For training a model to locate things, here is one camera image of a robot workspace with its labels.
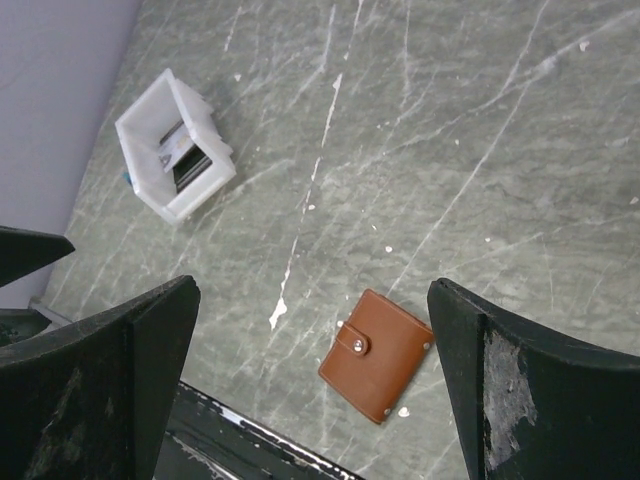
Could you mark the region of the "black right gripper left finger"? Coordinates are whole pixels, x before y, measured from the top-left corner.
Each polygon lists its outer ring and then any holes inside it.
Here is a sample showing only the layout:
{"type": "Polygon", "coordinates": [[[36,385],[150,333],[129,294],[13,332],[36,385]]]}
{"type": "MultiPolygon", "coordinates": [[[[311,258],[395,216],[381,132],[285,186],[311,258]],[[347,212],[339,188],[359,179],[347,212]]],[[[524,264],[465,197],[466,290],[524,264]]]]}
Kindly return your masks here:
{"type": "Polygon", "coordinates": [[[199,304],[183,275],[2,347],[2,478],[152,478],[199,304]]]}

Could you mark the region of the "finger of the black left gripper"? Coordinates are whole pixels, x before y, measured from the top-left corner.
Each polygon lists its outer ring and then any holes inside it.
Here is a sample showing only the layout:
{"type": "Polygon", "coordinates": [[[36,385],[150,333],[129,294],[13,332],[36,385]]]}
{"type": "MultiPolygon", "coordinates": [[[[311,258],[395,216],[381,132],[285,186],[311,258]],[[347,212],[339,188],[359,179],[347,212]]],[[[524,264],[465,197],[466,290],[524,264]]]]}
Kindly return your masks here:
{"type": "Polygon", "coordinates": [[[73,253],[64,236],[2,226],[0,276],[4,287],[73,253]]]}

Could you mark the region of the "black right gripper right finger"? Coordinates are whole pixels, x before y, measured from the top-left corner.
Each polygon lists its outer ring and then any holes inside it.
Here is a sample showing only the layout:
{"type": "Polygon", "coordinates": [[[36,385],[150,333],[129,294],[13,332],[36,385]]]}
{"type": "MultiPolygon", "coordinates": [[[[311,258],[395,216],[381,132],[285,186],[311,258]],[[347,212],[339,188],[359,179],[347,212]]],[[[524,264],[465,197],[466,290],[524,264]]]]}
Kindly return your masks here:
{"type": "Polygon", "coordinates": [[[638,357],[446,278],[431,283],[427,304],[470,478],[638,478],[638,357]]]}

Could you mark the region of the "brown leather card holder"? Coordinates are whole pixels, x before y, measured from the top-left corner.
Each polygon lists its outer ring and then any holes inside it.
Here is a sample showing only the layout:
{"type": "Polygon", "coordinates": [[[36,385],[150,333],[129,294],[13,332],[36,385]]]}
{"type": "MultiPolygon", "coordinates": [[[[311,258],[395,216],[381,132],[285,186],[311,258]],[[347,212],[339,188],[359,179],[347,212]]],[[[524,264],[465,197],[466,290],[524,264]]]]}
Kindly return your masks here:
{"type": "Polygon", "coordinates": [[[434,343],[429,326],[367,289],[340,327],[318,374],[366,418],[381,424],[434,343]]]}

